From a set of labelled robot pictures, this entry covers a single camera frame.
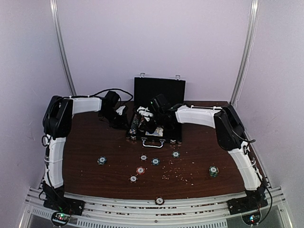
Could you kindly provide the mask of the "black poker set case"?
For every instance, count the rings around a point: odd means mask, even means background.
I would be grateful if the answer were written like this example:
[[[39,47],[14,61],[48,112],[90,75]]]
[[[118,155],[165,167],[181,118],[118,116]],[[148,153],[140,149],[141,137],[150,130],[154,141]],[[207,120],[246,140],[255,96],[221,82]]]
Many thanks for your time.
[[[143,147],[155,143],[181,144],[182,126],[177,122],[175,111],[184,104],[186,81],[169,78],[134,78],[133,115],[126,139],[139,140]]]

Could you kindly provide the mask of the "blue green 50 chip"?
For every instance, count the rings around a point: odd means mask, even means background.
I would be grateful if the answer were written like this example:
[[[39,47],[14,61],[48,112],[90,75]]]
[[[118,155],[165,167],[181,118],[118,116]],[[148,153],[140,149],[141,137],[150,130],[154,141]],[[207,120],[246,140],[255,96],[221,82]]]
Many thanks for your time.
[[[152,161],[151,161],[152,165],[155,165],[155,166],[159,165],[160,162],[161,161],[158,158],[153,158]]]

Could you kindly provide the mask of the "teal chip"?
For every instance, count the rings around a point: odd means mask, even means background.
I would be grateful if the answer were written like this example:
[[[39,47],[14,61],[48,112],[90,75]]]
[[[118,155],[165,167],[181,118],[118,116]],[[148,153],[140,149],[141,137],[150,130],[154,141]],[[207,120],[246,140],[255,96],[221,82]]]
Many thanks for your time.
[[[179,158],[180,157],[180,153],[178,151],[173,151],[171,153],[171,155],[172,155],[173,158]]]

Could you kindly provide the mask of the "blue white chip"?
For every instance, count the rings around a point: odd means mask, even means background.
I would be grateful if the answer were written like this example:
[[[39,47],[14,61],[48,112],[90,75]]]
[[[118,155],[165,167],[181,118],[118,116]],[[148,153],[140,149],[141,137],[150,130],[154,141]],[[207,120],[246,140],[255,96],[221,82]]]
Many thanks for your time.
[[[99,157],[98,160],[97,160],[97,164],[98,164],[98,165],[105,165],[106,162],[107,162],[107,158],[106,158],[105,156],[101,156],[101,157]]]

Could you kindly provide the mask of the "red poker chip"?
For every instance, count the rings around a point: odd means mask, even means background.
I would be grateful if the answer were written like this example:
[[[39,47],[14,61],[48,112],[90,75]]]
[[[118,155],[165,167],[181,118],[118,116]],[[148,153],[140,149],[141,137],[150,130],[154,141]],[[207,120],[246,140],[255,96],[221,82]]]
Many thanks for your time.
[[[142,174],[144,174],[145,173],[145,168],[144,167],[137,167],[136,168],[136,173],[138,174],[138,175],[142,175]]]

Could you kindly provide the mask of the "brown black 100 chip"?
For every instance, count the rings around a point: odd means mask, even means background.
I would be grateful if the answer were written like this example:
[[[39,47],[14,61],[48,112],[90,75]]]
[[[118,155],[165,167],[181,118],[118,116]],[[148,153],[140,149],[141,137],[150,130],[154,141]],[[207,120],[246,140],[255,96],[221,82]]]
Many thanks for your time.
[[[129,181],[131,183],[136,183],[138,181],[138,178],[136,175],[132,175],[132,176],[130,176]]]

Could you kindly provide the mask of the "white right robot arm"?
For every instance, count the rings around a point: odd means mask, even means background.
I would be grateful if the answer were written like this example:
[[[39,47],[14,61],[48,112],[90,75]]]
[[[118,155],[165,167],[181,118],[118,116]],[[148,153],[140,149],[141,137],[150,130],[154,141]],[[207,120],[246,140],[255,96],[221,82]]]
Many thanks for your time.
[[[215,129],[218,145],[232,157],[245,190],[257,191],[261,187],[263,177],[256,167],[256,161],[248,155],[250,144],[255,140],[246,138],[244,126],[232,105],[202,107],[177,104],[164,113],[141,106],[136,112],[145,118],[144,123],[148,124],[151,132],[162,123],[197,124]]]

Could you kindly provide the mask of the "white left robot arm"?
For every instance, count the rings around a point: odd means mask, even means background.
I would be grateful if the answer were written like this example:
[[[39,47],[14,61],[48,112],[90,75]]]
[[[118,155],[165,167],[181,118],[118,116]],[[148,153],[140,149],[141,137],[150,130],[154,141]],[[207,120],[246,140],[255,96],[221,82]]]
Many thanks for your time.
[[[118,102],[116,95],[106,97],[55,95],[51,98],[43,118],[44,136],[42,142],[45,153],[45,182],[54,189],[64,185],[62,163],[64,146],[72,128],[74,115],[98,112],[111,127],[125,129],[127,127],[126,105],[115,108]]]

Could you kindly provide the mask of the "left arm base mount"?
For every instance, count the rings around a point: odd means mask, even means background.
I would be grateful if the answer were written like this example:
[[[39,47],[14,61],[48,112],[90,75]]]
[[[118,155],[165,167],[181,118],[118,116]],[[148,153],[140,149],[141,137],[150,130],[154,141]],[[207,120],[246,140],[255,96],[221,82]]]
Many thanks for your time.
[[[82,215],[85,202],[83,200],[65,197],[64,185],[58,188],[54,188],[43,181],[42,189],[46,195],[43,203],[43,206],[45,208],[52,209],[67,215]]]

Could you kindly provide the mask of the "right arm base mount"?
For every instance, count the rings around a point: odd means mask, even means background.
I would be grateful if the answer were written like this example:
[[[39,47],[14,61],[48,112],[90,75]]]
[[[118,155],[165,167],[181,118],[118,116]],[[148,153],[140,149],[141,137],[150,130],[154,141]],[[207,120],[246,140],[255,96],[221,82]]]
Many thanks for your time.
[[[245,190],[246,196],[227,201],[230,215],[242,214],[246,225],[257,226],[262,221],[261,209],[268,206],[265,186],[257,190]]]

